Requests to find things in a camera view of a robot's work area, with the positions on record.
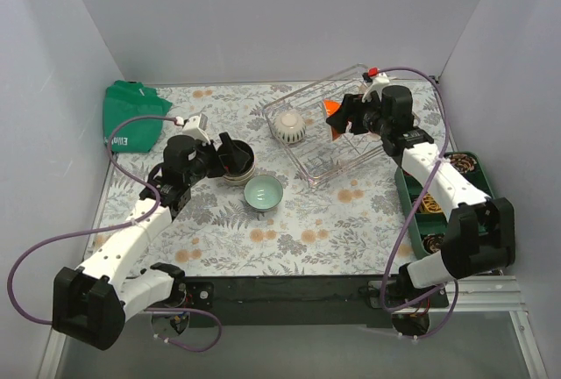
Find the orange bowl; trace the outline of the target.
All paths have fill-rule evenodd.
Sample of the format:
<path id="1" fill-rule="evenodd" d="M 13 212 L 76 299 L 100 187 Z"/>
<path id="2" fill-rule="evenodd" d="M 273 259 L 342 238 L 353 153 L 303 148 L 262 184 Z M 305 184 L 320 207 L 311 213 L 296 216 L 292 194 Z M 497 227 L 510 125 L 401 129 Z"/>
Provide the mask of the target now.
<path id="1" fill-rule="evenodd" d="M 352 100 L 347 97 L 341 103 L 332 100 L 323 100 L 325 122 L 330 127 L 331 140 L 335 141 L 347 133 L 350 126 L 350 109 Z"/>

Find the olive bowl with drawing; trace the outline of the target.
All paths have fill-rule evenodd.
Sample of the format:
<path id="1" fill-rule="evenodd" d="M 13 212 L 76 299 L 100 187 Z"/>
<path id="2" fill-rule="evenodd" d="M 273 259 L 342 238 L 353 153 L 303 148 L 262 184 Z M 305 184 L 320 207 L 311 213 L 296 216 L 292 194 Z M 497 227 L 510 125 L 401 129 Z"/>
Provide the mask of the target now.
<path id="1" fill-rule="evenodd" d="M 248 174 L 255 162 L 252 148 L 239 139 L 233 139 L 230 145 L 222 144 L 218 155 L 226 177 L 239 178 Z"/>

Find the beige plain bowl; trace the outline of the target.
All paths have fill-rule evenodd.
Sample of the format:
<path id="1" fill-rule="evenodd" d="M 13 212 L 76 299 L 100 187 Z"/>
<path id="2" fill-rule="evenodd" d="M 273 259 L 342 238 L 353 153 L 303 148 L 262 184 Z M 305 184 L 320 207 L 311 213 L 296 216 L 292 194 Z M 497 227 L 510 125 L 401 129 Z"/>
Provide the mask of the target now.
<path id="1" fill-rule="evenodd" d="M 254 168 L 241 175 L 224 175 L 223 180 L 229 186 L 243 186 L 247 184 L 254 175 Z"/>

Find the pale green ribbed bowl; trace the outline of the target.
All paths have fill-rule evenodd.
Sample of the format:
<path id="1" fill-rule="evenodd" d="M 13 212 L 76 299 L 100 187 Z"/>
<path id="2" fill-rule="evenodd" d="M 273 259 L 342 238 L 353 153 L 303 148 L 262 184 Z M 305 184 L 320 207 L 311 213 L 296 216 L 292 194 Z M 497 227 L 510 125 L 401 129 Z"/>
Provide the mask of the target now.
<path id="1" fill-rule="evenodd" d="M 271 175 L 256 175 L 244 188 L 246 203 L 260 212 L 267 212 L 277 207 L 283 195 L 281 182 Z"/>

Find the white bowl with dark stripes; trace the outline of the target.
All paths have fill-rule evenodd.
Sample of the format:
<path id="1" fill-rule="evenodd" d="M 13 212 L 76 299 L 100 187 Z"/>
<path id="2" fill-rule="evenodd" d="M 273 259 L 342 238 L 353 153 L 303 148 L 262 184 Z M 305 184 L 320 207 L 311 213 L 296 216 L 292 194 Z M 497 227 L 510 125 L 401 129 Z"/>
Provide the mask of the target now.
<path id="1" fill-rule="evenodd" d="M 306 125 L 303 117 L 296 111 L 285 111 L 273 120 L 273 136 L 287 145 L 296 144 L 304 139 Z"/>

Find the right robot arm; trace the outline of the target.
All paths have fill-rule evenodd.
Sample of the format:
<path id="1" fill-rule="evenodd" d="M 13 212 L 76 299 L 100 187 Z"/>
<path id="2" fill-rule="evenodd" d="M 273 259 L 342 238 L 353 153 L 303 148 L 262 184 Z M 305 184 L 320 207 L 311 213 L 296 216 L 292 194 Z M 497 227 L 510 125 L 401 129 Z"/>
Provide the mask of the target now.
<path id="1" fill-rule="evenodd" d="M 381 91 L 346 94 L 326 118 L 332 136 L 375 133 L 386 154 L 423 185 L 447 220 L 439 250 L 399 269 L 380 288 L 380 298 L 420 304 L 437 285 L 515 262 L 515 210 L 472 185 L 442 155 L 433 138 L 415 126 L 411 91 L 390 85 Z"/>

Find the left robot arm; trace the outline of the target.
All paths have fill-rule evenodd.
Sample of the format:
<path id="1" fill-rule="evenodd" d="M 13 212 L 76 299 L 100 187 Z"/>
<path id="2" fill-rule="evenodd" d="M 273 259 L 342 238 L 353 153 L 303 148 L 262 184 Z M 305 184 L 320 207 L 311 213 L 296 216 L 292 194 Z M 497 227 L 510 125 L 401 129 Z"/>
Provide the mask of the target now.
<path id="1" fill-rule="evenodd" d="M 168 140 L 163 161 L 147 177 L 128 218 L 78 268 L 63 268 L 53 281 L 53 329 L 100 350 L 110 348 L 125 323 L 152 305 L 175 309 L 189 296 L 185 273 L 157 262 L 131 279 L 142 253 L 176 219 L 205 178 L 241 177 L 254 167 L 252 148 L 226 132 L 221 144 L 180 134 Z"/>

